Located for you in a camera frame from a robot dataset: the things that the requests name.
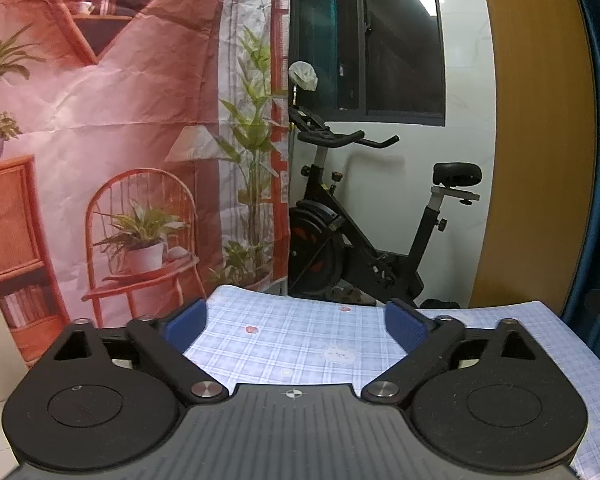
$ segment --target wooden door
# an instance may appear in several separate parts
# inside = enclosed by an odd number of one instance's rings
[[[493,190],[471,306],[564,307],[587,227],[596,153],[578,0],[487,0],[496,67]]]

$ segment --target wicker cabinet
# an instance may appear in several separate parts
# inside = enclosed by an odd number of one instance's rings
[[[0,307],[29,366],[68,322],[46,246],[33,156],[0,161]]]

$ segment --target white pot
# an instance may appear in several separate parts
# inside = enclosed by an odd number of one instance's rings
[[[144,249],[136,249],[125,253],[126,266],[132,274],[151,272],[162,267],[163,244],[155,244]]]

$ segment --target light blue cloth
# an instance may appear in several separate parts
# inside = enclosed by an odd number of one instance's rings
[[[573,467],[600,480],[600,361],[539,301],[471,310],[421,310],[451,314],[473,328],[492,328],[504,317],[519,320],[544,347],[584,399],[589,428]],[[221,286],[208,299],[208,324],[185,352],[221,381],[332,384],[362,387],[405,352],[384,329],[384,309],[296,300]]]

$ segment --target bike handlebar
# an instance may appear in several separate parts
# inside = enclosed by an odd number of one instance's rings
[[[315,144],[323,148],[340,148],[358,142],[362,140],[365,133],[362,130],[358,130],[349,135],[334,134],[329,130],[319,130],[317,132],[298,132],[298,140],[302,142],[308,142],[309,144]]]
[[[369,139],[360,139],[360,140],[357,140],[356,143],[362,144],[362,146],[368,146],[370,148],[382,149],[382,148],[388,148],[389,146],[391,146],[392,144],[395,144],[399,140],[400,140],[400,137],[398,137],[397,135],[394,135],[390,139],[383,140],[382,142],[375,142],[374,140],[369,140]]]

